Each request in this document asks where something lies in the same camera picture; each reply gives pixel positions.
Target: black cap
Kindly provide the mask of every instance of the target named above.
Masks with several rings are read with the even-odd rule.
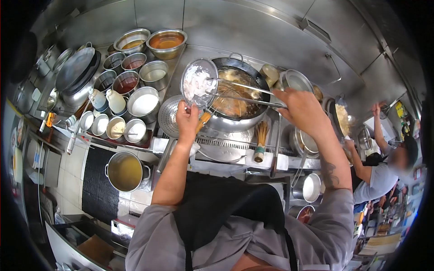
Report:
[[[412,168],[418,159],[418,144],[412,136],[406,135],[404,137],[404,147],[407,149],[408,168]]]

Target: black floor mat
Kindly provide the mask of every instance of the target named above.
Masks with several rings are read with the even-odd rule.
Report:
[[[118,217],[119,191],[104,174],[105,165],[115,154],[93,146],[89,148],[83,177],[82,210],[107,225]]]

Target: hand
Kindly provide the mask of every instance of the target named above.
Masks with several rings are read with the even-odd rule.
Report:
[[[344,139],[345,147],[347,147],[348,150],[355,149],[354,140],[352,139]]]
[[[374,115],[374,117],[379,117],[380,116],[380,104],[379,103],[375,103],[372,108],[372,113]]]
[[[325,136],[324,132],[331,128],[330,119],[313,93],[286,88],[285,91],[275,89],[273,94],[288,107],[280,108],[279,113],[314,140]]]
[[[187,104],[184,100],[179,101],[178,111],[176,112],[176,123],[179,127],[178,144],[186,144],[186,146],[190,148],[196,138],[196,126],[199,122],[199,110],[196,104],[193,104],[190,113],[188,113],[185,110],[186,107]]]

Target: forearm tattoo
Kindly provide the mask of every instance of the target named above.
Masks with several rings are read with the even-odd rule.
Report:
[[[327,162],[322,156],[320,157],[320,161],[321,175],[325,187],[335,188],[337,185],[339,185],[339,178],[333,175],[333,171],[335,170],[336,166],[332,163]]]

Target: metal handle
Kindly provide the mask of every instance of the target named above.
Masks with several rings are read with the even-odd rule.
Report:
[[[42,121],[42,123],[41,123],[41,127],[39,127],[39,132],[43,132],[44,131],[44,128],[45,128],[45,125],[47,124],[47,120],[48,120],[48,115],[45,117],[45,119]]]
[[[332,59],[333,64],[335,65],[336,71],[338,71],[338,75],[339,75],[339,79],[336,79],[336,80],[330,82],[329,84],[333,84],[333,83],[336,83],[337,81],[342,80],[342,75],[341,75],[341,73],[339,72],[338,66],[336,66],[335,60],[333,59],[332,55],[326,53],[326,54],[325,54],[325,57],[326,57],[326,58],[331,58],[331,59]]]
[[[279,123],[277,127],[277,141],[276,141],[276,147],[274,149],[274,156],[273,160],[271,162],[271,172],[270,177],[276,176],[277,171],[277,156],[279,155],[279,147],[280,147],[280,124],[282,122],[282,115],[279,113]]]
[[[147,165],[143,165],[142,167],[146,167],[148,169],[148,177],[144,178],[142,181],[149,180],[151,178],[151,169]]]
[[[229,80],[226,80],[226,79],[223,79],[223,78],[208,78],[208,79],[225,82],[227,84],[237,85],[237,86],[240,86],[240,87],[243,87],[243,88],[249,88],[249,89],[252,89],[252,90],[256,90],[256,91],[267,93],[267,94],[270,94],[270,95],[274,96],[274,94],[271,91],[268,91],[268,90],[265,90],[265,89],[261,89],[261,88],[255,88],[255,87],[252,87],[252,86],[249,86],[249,85],[243,85],[243,84],[236,83],[236,82],[233,82],[233,81],[229,81]]]
[[[247,155],[242,155],[240,158],[237,158],[237,159],[234,159],[234,160],[227,160],[227,161],[224,161],[224,160],[214,159],[214,158],[212,158],[211,156],[206,155],[206,154],[205,154],[203,151],[201,151],[201,150],[197,150],[197,151],[198,151],[199,153],[201,153],[203,156],[205,156],[206,158],[211,159],[211,160],[216,161],[216,162],[220,162],[220,163],[236,163],[236,162],[240,161],[241,159],[247,157]]]
[[[304,147],[303,157],[301,158],[300,166],[299,166],[299,168],[297,169],[297,172],[296,172],[296,174],[295,174],[295,176],[294,176],[294,180],[293,180],[293,182],[291,183],[291,188],[293,188],[294,186],[296,186],[297,181],[298,181],[298,179],[300,178],[301,172],[303,171],[304,163],[306,162],[307,152],[308,152],[308,150],[306,149],[306,147]]]
[[[237,55],[240,55],[241,56],[241,62],[244,62],[244,58],[243,58],[243,55],[241,55],[240,53],[236,53],[236,52],[233,52],[233,53],[230,53],[230,55],[229,55],[229,59],[230,59],[230,57],[233,55],[233,54],[237,54]]]
[[[172,146],[173,146],[174,142],[176,142],[176,140],[173,137],[169,138],[169,143],[167,144],[166,148],[164,149],[163,156],[161,157],[160,162],[158,163],[158,166],[157,166],[157,173],[158,174],[163,173],[163,170],[166,167],[167,161],[169,160],[170,151],[172,150]]]
[[[226,95],[213,94],[213,93],[210,93],[210,94],[213,95],[213,96],[216,96],[216,97],[220,97],[220,98],[229,98],[229,99],[235,99],[235,100],[240,100],[240,101],[247,101],[247,102],[250,102],[252,104],[261,104],[261,105],[267,105],[267,106],[271,106],[271,107],[288,109],[288,107],[285,106],[285,105],[279,105],[279,104],[269,103],[269,102],[266,102],[266,101],[257,101],[257,100],[243,98],[243,97],[233,97],[233,96],[226,96]]]
[[[71,138],[69,139],[68,147],[66,148],[66,153],[69,154],[69,155],[72,154],[72,149],[74,148],[74,145],[76,143],[76,136],[77,136],[77,134],[73,133],[71,135]]]

